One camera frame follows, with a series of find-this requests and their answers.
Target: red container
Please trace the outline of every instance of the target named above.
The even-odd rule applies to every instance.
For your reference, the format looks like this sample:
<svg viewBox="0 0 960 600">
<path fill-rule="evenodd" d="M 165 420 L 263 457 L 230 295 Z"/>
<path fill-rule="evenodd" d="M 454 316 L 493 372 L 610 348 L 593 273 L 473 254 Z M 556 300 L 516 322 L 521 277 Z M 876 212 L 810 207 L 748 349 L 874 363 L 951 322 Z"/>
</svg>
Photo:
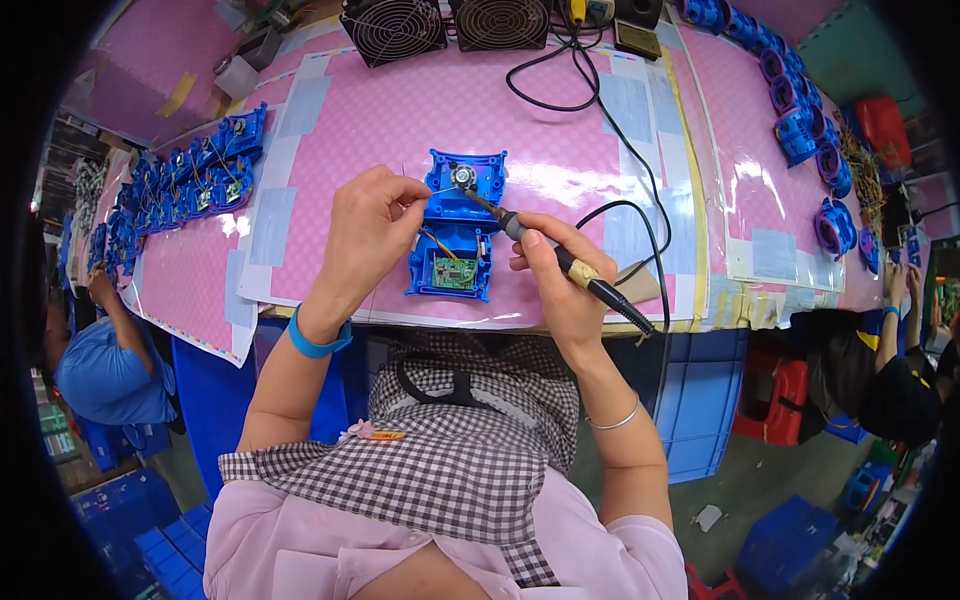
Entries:
<svg viewBox="0 0 960 600">
<path fill-rule="evenodd" d="M 805 402 L 805 361 L 763 347 L 747 347 L 733 433 L 768 444 L 796 445 Z"/>
<path fill-rule="evenodd" d="M 864 137 L 883 166 L 887 170 L 910 166 L 913 157 L 897 101 L 890 96 L 875 96 L 853 106 Z"/>
</svg>

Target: pink shirt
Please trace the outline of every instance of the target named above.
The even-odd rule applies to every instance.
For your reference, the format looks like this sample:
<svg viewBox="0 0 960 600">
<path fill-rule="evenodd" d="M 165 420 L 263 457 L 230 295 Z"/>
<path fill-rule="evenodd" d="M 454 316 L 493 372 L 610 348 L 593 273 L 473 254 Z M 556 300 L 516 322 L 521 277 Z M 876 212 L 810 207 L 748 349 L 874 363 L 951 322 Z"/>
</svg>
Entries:
<svg viewBox="0 0 960 600">
<path fill-rule="evenodd" d="M 346 599 L 434 541 L 494 600 L 687 597 L 680 546 L 658 520 L 624 516 L 605 529 L 587 498 L 552 468 L 533 514 L 561 588 L 519 588 L 495 546 L 327 508 L 262 481 L 234 481 L 213 507 L 204 591 L 211 599 Z"/>
</svg>

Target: hand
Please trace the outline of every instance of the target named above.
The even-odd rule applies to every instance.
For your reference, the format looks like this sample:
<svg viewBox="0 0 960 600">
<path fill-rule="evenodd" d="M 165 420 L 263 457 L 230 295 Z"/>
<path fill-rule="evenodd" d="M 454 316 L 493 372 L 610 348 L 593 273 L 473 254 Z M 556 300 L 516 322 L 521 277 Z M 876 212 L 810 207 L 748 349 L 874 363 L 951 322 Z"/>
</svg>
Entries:
<svg viewBox="0 0 960 600">
<path fill-rule="evenodd" d="M 113 282 L 110 281 L 110 277 L 107 275 L 107 269 L 103 261 L 93 265 L 93 269 L 90 269 L 90 275 L 87 279 L 86 289 L 94 304 L 106 306 L 111 300 L 117 298 L 117 293 L 113 290 Z"/>
<path fill-rule="evenodd" d="M 540 232 L 560 242 L 576 258 L 599 271 L 606 281 L 615 280 L 616 262 L 568 223 L 538 212 L 521 212 L 519 219 L 530 231 L 514 244 L 518 256 L 510 259 L 510 268 L 533 271 L 546 324 L 564 359 L 573 367 L 584 349 L 599 347 L 607 306 L 566 278 L 557 264 L 557 255 Z"/>
<path fill-rule="evenodd" d="M 906 286 L 910 290 L 910 297 L 915 304 L 921 303 L 924 298 L 924 276 L 920 267 L 910 263 L 906 266 Z"/>
<path fill-rule="evenodd" d="M 906 295 L 906 274 L 907 269 L 904 265 L 892 265 L 887 296 L 890 297 L 890 303 L 897 308 L 903 304 L 903 296 Z"/>
<path fill-rule="evenodd" d="M 324 265 L 304 302 L 323 304 L 323 310 L 315 311 L 324 321 L 316 323 L 316 333 L 339 328 L 410 251 L 431 195 L 422 181 L 394 175 L 383 165 L 361 173 L 333 194 Z M 298 323 L 309 339 L 308 312 L 300 309 Z"/>
</svg>

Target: blue shirt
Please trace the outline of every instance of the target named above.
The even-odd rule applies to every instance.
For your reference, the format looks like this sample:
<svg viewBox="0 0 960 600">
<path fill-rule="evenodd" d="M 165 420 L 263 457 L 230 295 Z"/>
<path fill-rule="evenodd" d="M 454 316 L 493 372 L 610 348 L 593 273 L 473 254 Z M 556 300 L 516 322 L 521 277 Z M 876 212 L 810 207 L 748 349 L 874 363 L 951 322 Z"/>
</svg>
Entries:
<svg viewBox="0 0 960 600">
<path fill-rule="evenodd" d="M 156 352 L 147 324 L 136 317 L 154 375 L 131 349 L 117 345 L 110 319 L 101 319 L 70 340 L 54 380 L 80 416 L 104 425 L 160 423 L 177 417 L 167 395 L 176 390 L 174 372 Z"/>
</svg>

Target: black cable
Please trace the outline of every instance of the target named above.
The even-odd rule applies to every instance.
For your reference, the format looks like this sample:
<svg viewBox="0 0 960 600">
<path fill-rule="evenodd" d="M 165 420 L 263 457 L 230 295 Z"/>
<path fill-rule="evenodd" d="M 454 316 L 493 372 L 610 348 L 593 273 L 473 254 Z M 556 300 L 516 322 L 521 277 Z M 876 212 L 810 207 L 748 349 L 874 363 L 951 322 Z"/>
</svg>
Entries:
<svg viewBox="0 0 960 600">
<path fill-rule="evenodd" d="M 940 208 L 934 208 L 933 210 L 930 210 L 930 211 L 928 211 L 928 212 L 922 212 L 922 213 L 920 213 L 920 219 L 922 219 L 923 217 L 932 215 L 932 214 L 936 214 L 936 213 L 940 212 L 941 210 L 947 210 L 947 209 L 950 208 L 951 206 L 957 206 L 958 204 L 960 204 L 960 201 L 952 202 L 952 203 L 949 203 L 949 204 L 944 204 L 944 205 L 941 206 Z"/>
<path fill-rule="evenodd" d="M 635 203 L 632 203 L 628 200 L 618 200 L 618 201 L 600 206 L 599 208 L 590 212 L 589 215 L 581 219 L 576 227 L 577 229 L 583 227 L 584 225 L 589 223 L 592 219 L 594 219 L 597 215 L 615 206 L 629 205 L 629 206 L 632 206 L 636 210 L 636 212 L 640 214 L 640 216 L 643 218 L 643 224 L 647 228 L 647 234 L 650 236 L 650 245 L 653 248 L 653 254 L 651 254 L 647 258 L 637 263 L 636 267 L 634 267 L 624 277 L 620 278 L 615 284 L 620 285 L 621 283 L 624 283 L 625 281 L 629 280 L 631 277 L 636 275 L 636 273 L 638 273 L 640 269 L 650 264 L 651 260 L 656 261 L 658 276 L 660 280 L 660 298 L 663 303 L 663 331 L 665 332 L 669 329 L 669 326 L 670 326 L 670 305 L 669 305 L 669 299 L 667 298 L 667 295 L 666 295 L 666 280 L 663 276 L 663 267 L 662 267 L 662 261 L 661 261 L 660 255 L 663 252 L 666 252 L 667 248 L 670 247 L 670 242 L 673 241 L 673 229 L 670 226 L 670 217 L 667 215 L 666 209 L 663 207 L 663 204 L 660 201 L 660 193 L 657 190 L 657 180 L 654 177 L 653 169 L 650 167 L 650 164 L 643 158 L 643 156 L 641 156 L 640 153 L 636 151 L 636 148 L 634 148 L 633 144 L 630 143 L 630 140 L 627 139 L 626 134 L 616 124 L 616 121 L 613 120 L 613 116 L 610 114 L 610 112 L 607 110 L 607 107 L 604 106 L 603 101 L 600 99 L 600 75 L 597 72 L 596 66 L 593 64 L 593 60 L 589 56 L 588 49 L 596 46 L 603 39 L 603 31 L 604 31 L 603 25 L 599 24 L 595 27 L 590 27 L 591 30 L 595 29 L 596 31 L 598 31 L 599 35 L 597 36 L 597 39 L 593 41 L 589 46 L 584 46 L 580 41 L 580 33 L 582 31 L 585 31 L 583 29 L 583 23 L 576 23 L 576 24 L 571 23 L 566 11 L 564 10 L 563 3 L 560 0 L 557 0 L 557 2 L 554 3 L 555 7 L 557 7 L 558 5 L 559 5 L 558 12 L 560 13 L 561 18 L 564 21 L 563 27 L 566 28 L 566 33 L 570 36 L 570 38 L 564 40 L 563 37 L 554 29 L 556 26 L 560 26 L 560 24 L 554 23 L 553 20 L 551 19 L 549 23 L 550 31 L 561 42 L 561 46 L 548 54 L 545 54 L 536 59 L 524 62 L 523 64 L 520 64 L 514 67 L 513 69 L 511 69 L 510 71 L 508 71 L 507 77 L 506 77 L 507 86 L 510 88 L 511 91 L 514 92 L 514 94 L 516 94 L 523 100 L 529 102 L 530 104 L 536 107 L 546 108 L 548 110 L 555 110 L 557 112 L 577 112 L 579 110 L 585 110 L 587 108 L 590 108 L 591 106 L 596 104 L 598 107 L 600 107 L 600 110 L 603 112 L 604 117 L 606 117 L 607 120 L 610 122 L 611 127 L 613 127 L 613 131 L 616 133 L 617 137 L 620 138 L 620 141 L 623 142 L 624 146 L 627 147 L 627 150 L 630 151 L 630 154 L 632 154 L 637 160 L 639 160 L 640 164 L 642 164 L 643 167 L 646 169 L 647 175 L 650 176 L 651 186 L 653 187 L 654 203 L 657 205 L 657 209 L 660 211 L 660 214 L 663 215 L 663 221 L 664 221 L 664 224 L 666 225 L 666 240 L 664 240 L 662 247 L 660 248 L 657 247 L 657 236 L 653 231 L 653 227 L 651 227 L 650 225 L 650 220 L 647 218 L 647 215 L 644 214 L 643 209 L 640 208 Z M 513 77 L 516 73 L 526 68 L 529 68 L 531 66 L 534 66 L 536 64 L 540 64 L 541 62 L 544 62 L 546 60 L 550 60 L 560 55 L 567 48 L 570 48 L 573 50 L 573 53 L 572 53 L 573 64 L 574 66 L 577 67 L 577 70 L 583 76 L 584 81 L 587 82 L 587 85 L 590 86 L 590 90 L 593 92 L 590 95 L 589 100 L 575 107 L 561 107 L 561 106 L 547 104 L 545 102 L 537 100 L 536 98 L 532 98 L 527 94 L 521 92 L 519 89 L 517 89 L 517 87 L 514 85 L 514 82 L 513 82 Z M 578 61 L 578 55 L 583 57 L 583 59 L 587 62 L 587 68 L 589 70 L 589 73 L 584 70 L 583 65 L 581 65 L 581 63 Z"/>
</svg>

